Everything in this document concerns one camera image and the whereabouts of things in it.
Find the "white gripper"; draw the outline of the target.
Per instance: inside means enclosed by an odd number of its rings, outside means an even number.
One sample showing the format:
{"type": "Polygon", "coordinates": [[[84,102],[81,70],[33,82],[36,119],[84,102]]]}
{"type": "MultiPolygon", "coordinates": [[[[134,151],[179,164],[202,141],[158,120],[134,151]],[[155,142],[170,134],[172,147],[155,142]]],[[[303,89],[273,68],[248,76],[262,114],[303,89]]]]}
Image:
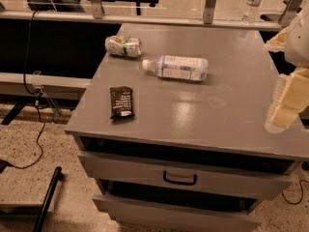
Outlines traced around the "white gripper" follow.
{"type": "MultiPolygon", "coordinates": [[[[264,49],[283,52],[288,28],[268,40],[264,49]]],[[[272,94],[264,127],[267,132],[280,133],[287,129],[309,105],[309,69],[296,68],[291,74],[280,74],[272,94]]]]}

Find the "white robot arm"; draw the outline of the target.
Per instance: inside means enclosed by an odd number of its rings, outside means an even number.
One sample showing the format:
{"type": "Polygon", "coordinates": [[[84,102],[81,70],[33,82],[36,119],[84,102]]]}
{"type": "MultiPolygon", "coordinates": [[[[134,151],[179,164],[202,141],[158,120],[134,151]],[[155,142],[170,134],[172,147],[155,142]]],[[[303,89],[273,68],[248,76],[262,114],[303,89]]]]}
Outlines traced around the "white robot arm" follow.
{"type": "Polygon", "coordinates": [[[309,6],[306,5],[286,28],[268,40],[265,49],[283,52],[285,60],[295,66],[289,75],[279,75],[267,112],[266,131],[280,133],[309,106],[309,6]]]}

